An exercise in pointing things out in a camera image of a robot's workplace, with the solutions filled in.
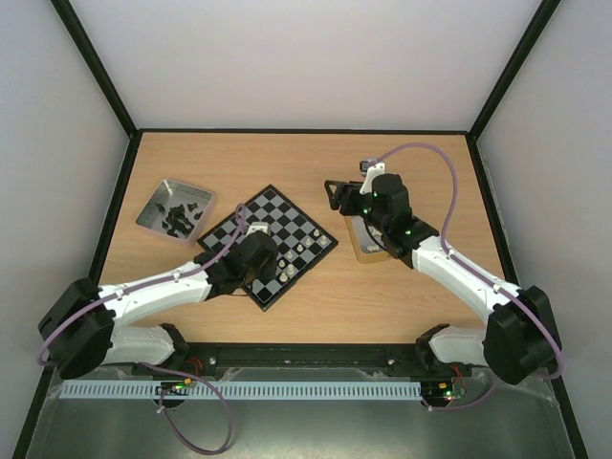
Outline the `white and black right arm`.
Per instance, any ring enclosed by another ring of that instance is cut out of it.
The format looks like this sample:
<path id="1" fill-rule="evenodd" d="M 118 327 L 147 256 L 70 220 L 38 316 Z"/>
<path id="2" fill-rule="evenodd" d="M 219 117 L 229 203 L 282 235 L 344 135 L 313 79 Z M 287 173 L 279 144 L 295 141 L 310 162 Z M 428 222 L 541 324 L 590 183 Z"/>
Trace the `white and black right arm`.
<path id="1" fill-rule="evenodd" d="M 417 362 L 424 372 L 438 374 L 450 363 L 487 366 L 512 385 L 541 369 L 551 378 L 558 376 L 560 344 L 549 298 L 541 289 L 522 289 L 456 251 L 413 213 L 397 174 L 383 173 L 363 183 L 328 180 L 324 188 L 331 209 L 377 230 L 392 258 L 439 282 L 482 320 L 481 329 L 443 324 L 423 334 Z"/>

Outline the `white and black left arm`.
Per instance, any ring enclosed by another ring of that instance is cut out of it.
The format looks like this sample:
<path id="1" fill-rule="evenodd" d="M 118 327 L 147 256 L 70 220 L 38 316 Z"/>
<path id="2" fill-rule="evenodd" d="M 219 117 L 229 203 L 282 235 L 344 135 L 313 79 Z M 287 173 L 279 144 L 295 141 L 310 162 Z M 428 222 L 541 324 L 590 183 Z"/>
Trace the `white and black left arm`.
<path id="1" fill-rule="evenodd" d="M 137 281 L 99 286 L 88 277 L 70 284 L 38 324 L 42 364 L 63 380 L 107 364 L 178 365 L 186 353 L 170 325 L 136 323 L 170 308 L 231 295 L 254 280 L 273 278 L 278 248 L 263 230 L 205 251 L 184 265 Z"/>

